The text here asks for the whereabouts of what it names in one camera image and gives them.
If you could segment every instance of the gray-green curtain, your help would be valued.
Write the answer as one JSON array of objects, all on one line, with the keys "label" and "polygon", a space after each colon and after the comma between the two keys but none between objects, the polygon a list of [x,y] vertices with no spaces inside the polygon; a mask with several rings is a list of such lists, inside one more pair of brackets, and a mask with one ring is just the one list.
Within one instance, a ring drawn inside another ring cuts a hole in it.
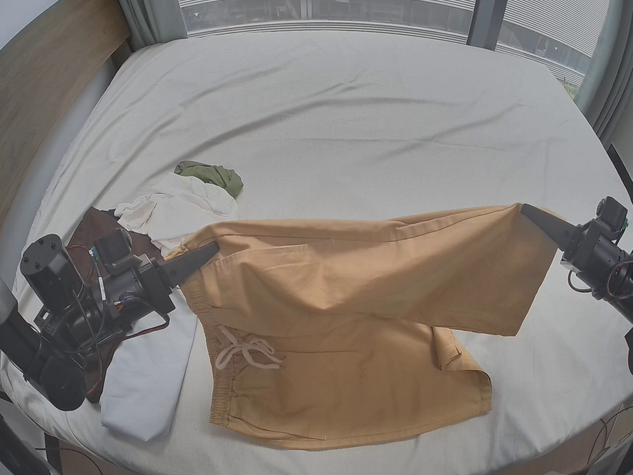
[{"label": "gray-green curtain", "polygon": [[131,48],[135,51],[157,43],[186,39],[178,0],[119,0],[132,31]]},{"label": "gray-green curtain", "polygon": [[605,147],[621,140],[622,132],[631,134],[632,70],[633,0],[610,0],[596,51],[574,98]]}]

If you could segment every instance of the green garment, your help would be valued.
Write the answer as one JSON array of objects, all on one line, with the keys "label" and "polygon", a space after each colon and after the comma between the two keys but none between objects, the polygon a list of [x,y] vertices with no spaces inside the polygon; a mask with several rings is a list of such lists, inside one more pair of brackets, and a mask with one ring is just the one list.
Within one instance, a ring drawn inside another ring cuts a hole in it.
[{"label": "green garment", "polygon": [[205,183],[221,186],[233,199],[237,197],[244,186],[242,178],[238,176],[237,172],[233,169],[225,169],[221,165],[207,165],[192,160],[183,160],[173,171],[181,176],[195,176]]}]

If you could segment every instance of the drawstring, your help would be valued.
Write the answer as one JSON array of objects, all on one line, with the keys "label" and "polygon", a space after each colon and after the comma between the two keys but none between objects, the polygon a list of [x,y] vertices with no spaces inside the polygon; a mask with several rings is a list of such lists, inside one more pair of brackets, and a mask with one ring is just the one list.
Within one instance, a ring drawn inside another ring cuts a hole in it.
[{"label": "drawstring", "polygon": [[[255,337],[252,334],[246,339],[241,339],[233,336],[233,334],[231,334],[231,332],[225,326],[219,326],[219,328],[222,331],[222,334],[226,336],[231,344],[224,348],[220,353],[218,353],[218,356],[215,359],[215,367],[217,369],[226,368],[228,361],[231,360],[234,354],[240,351],[242,352],[246,361],[255,367],[262,369],[279,369],[279,364],[281,363],[281,360],[279,360],[277,357],[273,357],[275,349],[271,347],[271,345],[269,345],[265,339]],[[276,364],[261,364],[259,362],[255,362],[249,350],[257,350],[258,352],[262,352],[266,357],[268,357]]]}]

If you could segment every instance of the floor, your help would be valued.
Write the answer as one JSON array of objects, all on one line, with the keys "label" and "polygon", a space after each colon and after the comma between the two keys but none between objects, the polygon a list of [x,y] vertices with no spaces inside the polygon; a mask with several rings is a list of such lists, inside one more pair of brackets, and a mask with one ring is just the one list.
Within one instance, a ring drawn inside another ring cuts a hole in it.
[{"label": "floor", "polygon": [[[625,407],[633,404],[633,400],[625,403]],[[607,414],[603,419],[608,420],[619,408]],[[609,442],[608,445],[616,443],[619,439],[633,430],[633,409],[622,412],[615,421],[608,424]],[[538,459],[528,461],[519,466],[508,468],[497,472],[495,475],[545,475],[551,471],[568,474],[580,470],[588,461],[591,447],[600,432],[600,438],[596,442],[593,455],[595,456],[602,448],[605,440],[605,432],[602,422],[597,422],[583,432],[562,443],[552,452],[543,455]],[[60,442],[60,447],[74,448],[71,445]],[[103,475],[132,475],[133,472],[123,470],[106,461],[101,461],[91,456],[101,468]],[[64,475],[98,475],[98,471],[92,463],[83,455],[76,452],[61,451],[61,462]]]}]

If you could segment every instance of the tan shorts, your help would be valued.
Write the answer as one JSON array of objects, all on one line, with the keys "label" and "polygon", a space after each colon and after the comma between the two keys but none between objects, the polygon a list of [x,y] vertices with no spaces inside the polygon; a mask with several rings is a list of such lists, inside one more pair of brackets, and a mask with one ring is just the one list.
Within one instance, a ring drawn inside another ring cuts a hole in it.
[{"label": "tan shorts", "polygon": [[220,245],[182,287],[207,338],[211,422],[319,449],[490,410],[489,378],[447,328],[517,333],[556,251],[520,208],[195,233],[170,257]]}]

